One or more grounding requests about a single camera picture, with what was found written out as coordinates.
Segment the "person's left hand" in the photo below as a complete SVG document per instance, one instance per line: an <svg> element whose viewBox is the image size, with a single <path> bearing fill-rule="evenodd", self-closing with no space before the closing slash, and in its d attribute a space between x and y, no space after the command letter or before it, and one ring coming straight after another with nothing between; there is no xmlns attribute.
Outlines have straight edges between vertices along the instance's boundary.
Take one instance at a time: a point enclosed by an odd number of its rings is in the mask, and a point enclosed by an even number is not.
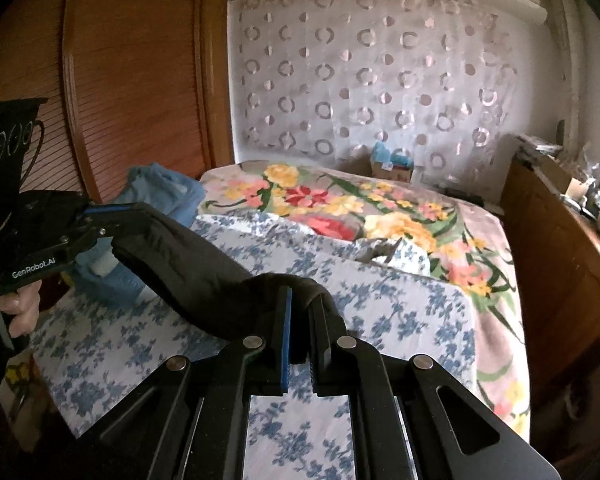
<svg viewBox="0 0 600 480"><path fill-rule="evenodd" d="M12 338L29 335L35 330L40 316L41 285L42 282L37 281L0 297L0 312L12 317L8 326Z"/></svg>

